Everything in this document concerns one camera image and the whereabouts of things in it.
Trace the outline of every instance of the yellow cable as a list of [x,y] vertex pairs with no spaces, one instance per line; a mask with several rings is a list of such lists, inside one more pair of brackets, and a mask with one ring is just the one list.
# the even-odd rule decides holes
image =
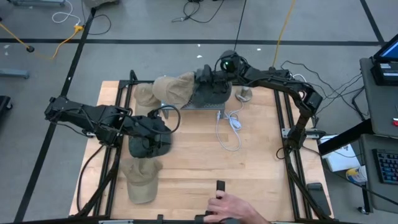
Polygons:
[[9,29],[7,29],[7,27],[5,27],[1,22],[0,22],[0,26],[7,31],[9,34],[11,34],[16,40],[18,40],[18,42],[20,42],[23,46],[25,46],[27,49],[29,48],[29,46],[25,43],[23,43],[23,41],[21,41],[16,35],[14,35]]
[[282,39],[282,34],[285,31],[285,27],[286,27],[287,21],[289,21],[290,14],[293,11],[293,7],[294,7],[295,3],[296,3],[296,0],[292,0],[292,5],[290,6],[289,12],[287,13],[284,26],[282,27],[282,30],[280,31],[279,38],[278,38],[278,43],[276,44],[276,51],[275,51],[274,61],[272,63],[273,67],[275,67],[276,58],[278,57],[279,43],[280,43],[280,40]]
[[[30,48],[29,45],[27,45],[27,44],[25,44],[23,41],[21,41],[15,34],[13,34],[9,29],[7,29],[7,27],[5,27],[1,22],[0,22],[0,26],[1,26],[5,31],[7,31],[9,34],[11,34],[16,40],[18,40],[18,42],[20,42],[20,43],[21,43],[23,46],[25,46],[27,49]],[[35,55],[36,55],[36,56],[39,56],[39,57],[41,57],[41,58],[44,58],[44,59],[53,60],[53,59],[57,56],[59,48],[60,48],[64,43],[66,43],[66,42],[68,42],[70,39],[72,39],[72,38],[73,38],[77,33],[79,33],[79,31],[81,31],[81,30],[83,30],[83,27],[82,27],[82,26],[76,25],[76,26],[75,26],[75,31],[74,31],[74,33],[73,33],[68,39],[66,39],[66,40],[64,40],[63,42],[61,42],[61,44],[58,44],[58,46],[57,46],[57,48],[55,49],[55,52],[54,52],[54,54],[52,55],[52,57],[47,57],[47,56],[42,55],[42,54],[40,54],[40,53],[38,53],[38,52],[34,52]]]

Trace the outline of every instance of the white cable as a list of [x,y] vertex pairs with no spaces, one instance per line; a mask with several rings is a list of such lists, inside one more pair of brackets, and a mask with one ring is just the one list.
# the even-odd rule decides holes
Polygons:
[[239,134],[238,134],[238,131],[239,131],[240,129],[242,129],[242,125],[241,125],[241,123],[239,122],[239,116],[238,116],[238,112],[241,111],[241,110],[243,109],[243,102],[242,102],[242,101],[240,101],[240,102],[242,103],[242,107],[241,107],[240,109],[238,109],[238,110],[236,110],[236,111],[230,111],[228,114],[226,114],[226,113],[224,112],[224,115],[225,115],[224,119],[227,119],[227,120],[229,121],[229,125],[231,125],[231,128],[232,128],[232,130],[234,131],[236,137],[238,137],[239,146],[238,146],[237,148],[235,148],[235,149],[228,149],[228,148],[223,144],[223,142],[221,141],[220,137],[218,136],[218,121],[220,120],[221,112],[220,112],[220,111],[217,112],[217,123],[216,123],[216,134],[217,134],[217,138],[218,138],[220,144],[222,145],[222,147],[223,147],[224,149],[226,149],[226,150],[228,150],[228,151],[233,151],[233,152],[234,152],[234,151],[238,151],[238,150],[241,148],[241,146],[242,146],[241,138],[239,137]]
[[[72,16],[72,17],[74,17],[74,18],[76,18],[76,19],[78,19],[79,21],[76,23],[76,26],[78,26],[79,24],[80,24],[80,22],[81,22],[81,20],[80,20],[80,18],[79,17],[77,17],[77,16],[75,16],[75,15],[72,15],[72,12],[73,12],[73,6],[72,6],[72,3],[70,3],[70,1],[68,1],[68,0],[65,0],[67,3],[69,3],[69,5],[70,5],[70,12],[69,13],[66,13],[66,12],[56,12],[56,13],[54,13],[53,15],[52,15],[52,21],[54,22],[54,23],[62,23],[62,22],[65,22],[70,16]],[[61,21],[56,21],[55,19],[54,19],[54,16],[55,15],[58,15],[58,14],[62,14],[62,15],[67,15],[64,19],[62,19]]]
[[296,77],[296,76],[300,76],[305,82],[307,82],[306,79],[304,78],[304,76],[303,76],[302,74],[295,74],[295,75],[293,76],[293,78]]

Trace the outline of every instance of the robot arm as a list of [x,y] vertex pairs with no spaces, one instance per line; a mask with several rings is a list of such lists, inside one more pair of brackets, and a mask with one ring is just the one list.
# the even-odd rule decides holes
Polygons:
[[159,135],[171,134],[156,111],[149,116],[131,116],[132,111],[118,106],[89,106],[70,101],[64,96],[51,98],[45,110],[45,119],[56,123],[65,121],[81,127],[85,133],[93,133],[100,144],[114,146],[116,138],[125,134],[149,141],[150,145],[170,144],[161,142]]
[[211,71],[210,66],[205,65],[201,70],[201,82],[213,83],[214,88],[222,88],[220,83],[236,82],[242,86],[265,87],[288,93],[296,107],[300,111],[300,117],[294,127],[290,129],[286,145],[292,149],[300,149],[306,138],[305,126],[309,119],[315,115],[322,102],[322,97],[313,87],[304,82],[294,80],[288,70],[276,70],[270,68],[260,71],[248,64],[247,60],[236,52],[228,50],[220,57],[221,70],[216,72],[216,66]]

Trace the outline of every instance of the finger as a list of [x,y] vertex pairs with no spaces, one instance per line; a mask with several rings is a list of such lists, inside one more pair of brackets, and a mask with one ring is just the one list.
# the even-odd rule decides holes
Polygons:
[[203,218],[205,223],[218,223],[220,220],[227,218],[225,215],[207,215]]
[[208,203],[209,205],[217,205],[217,206],[221,206],[222,204],[221,200],[217,198],[210,198]]
[[222,190],[217,190],[216,191],[216,197],[225,197],[226,196],[226,193],[224,192],[224,191],[222,191]]
[[223,208],[220,206],[217,206],[217,205],[207,205],[207,210],[211,211],[211,212],[219,213],[219,212],[223,211]]

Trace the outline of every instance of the keyboard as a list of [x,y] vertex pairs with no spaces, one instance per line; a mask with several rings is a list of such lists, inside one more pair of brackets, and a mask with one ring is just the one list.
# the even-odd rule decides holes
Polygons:
[[398,151],[373,149],[372,152],[380,182],[398,185]]

